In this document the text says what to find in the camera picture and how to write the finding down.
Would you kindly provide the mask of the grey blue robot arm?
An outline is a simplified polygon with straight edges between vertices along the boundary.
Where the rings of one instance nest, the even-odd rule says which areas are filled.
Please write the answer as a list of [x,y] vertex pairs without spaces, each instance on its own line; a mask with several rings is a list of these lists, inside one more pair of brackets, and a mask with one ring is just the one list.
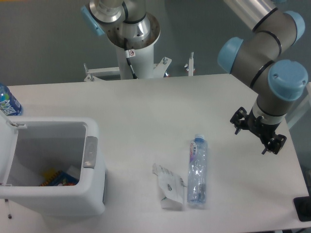
[[279,153],[286,136],[276,129],[299,99],[308,82],[307,70],[299,62],[281,60],[305,31],[299,13],[280,11],[270,0],[228,0],[227,5],[252,30],[245,41],[229,39],[218,54],[218,64],[257,93],[250,111],[240,107],[232,116],[236,132],[250,131],[264,151]]

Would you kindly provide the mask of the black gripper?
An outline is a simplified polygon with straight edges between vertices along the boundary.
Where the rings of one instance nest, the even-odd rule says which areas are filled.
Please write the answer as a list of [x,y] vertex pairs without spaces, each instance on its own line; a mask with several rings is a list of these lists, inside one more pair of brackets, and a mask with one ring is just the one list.
[[230,123],[235,127],[235,134],[238,134],[241,130],[249,130],[256,135],[264,145],[261,154],[266,152],[278,154],[287,140],[286,136],[275,133],[280,122],[272,125],[265,124],[262,122],[262,117],[255,117],[253,113],[247,114],[243,107],[240,107],[234,113]]

